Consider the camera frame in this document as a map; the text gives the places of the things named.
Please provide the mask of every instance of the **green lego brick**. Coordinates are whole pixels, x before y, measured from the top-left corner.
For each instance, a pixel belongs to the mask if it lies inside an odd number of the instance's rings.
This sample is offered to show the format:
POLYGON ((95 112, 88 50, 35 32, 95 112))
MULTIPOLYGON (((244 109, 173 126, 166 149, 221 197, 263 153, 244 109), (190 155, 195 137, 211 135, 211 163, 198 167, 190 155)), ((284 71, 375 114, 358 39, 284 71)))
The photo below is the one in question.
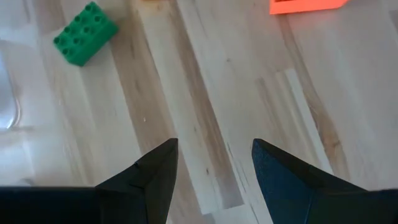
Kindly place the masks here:
POLYGON ((117 31, 116 24, 91 2, 53 42, 68 62, 84 66, 117 31))

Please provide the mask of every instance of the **wooden floor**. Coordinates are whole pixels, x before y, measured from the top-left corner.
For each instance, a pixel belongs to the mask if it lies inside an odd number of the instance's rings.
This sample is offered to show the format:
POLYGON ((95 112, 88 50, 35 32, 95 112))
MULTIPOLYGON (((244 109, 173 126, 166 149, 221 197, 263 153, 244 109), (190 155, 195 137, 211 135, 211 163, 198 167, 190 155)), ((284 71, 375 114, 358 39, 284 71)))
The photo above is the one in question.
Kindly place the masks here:
POLYGON ((0 0, 21 107, 0 184, 96 185, 178 137, 169 223, 272 223, 254 138, 398 187, 398 1, 270 16, 267 0, 98 0, 120 31, 80 68, 52 39, 87 2, 0 0))

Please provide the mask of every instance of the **clear plastic container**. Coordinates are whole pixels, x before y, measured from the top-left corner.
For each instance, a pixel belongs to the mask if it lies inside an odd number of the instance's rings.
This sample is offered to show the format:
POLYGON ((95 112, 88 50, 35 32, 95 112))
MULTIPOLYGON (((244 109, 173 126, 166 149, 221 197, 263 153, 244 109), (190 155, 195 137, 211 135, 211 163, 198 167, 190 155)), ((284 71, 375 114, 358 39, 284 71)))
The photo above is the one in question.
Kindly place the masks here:
POLYGON ((19 106, 0 51, 0 132, 13 127, 18 121, 18 117, 19 106))

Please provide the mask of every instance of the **toy block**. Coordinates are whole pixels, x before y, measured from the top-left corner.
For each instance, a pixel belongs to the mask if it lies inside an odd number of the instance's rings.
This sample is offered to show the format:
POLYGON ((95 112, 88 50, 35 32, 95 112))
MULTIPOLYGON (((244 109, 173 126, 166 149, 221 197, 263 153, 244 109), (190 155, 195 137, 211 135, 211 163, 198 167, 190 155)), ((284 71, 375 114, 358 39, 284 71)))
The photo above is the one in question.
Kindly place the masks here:
POLYGON ((53 42, 69 63, 84 66, 117 31, 116 24, 91 2, 53 42))
POLYGON ((336 9, 348 0, 270 0, 270 14, 336 9))

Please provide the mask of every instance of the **orange lego brick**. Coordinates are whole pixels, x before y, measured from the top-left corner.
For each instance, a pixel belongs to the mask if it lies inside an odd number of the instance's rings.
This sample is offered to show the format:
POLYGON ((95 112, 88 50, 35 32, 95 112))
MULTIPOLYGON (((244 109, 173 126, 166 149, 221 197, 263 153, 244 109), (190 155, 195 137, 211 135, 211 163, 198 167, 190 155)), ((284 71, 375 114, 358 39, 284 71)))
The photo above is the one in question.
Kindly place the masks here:
POLYGON ((270 0, 270 14, 336 9, 348 0, 270 0))

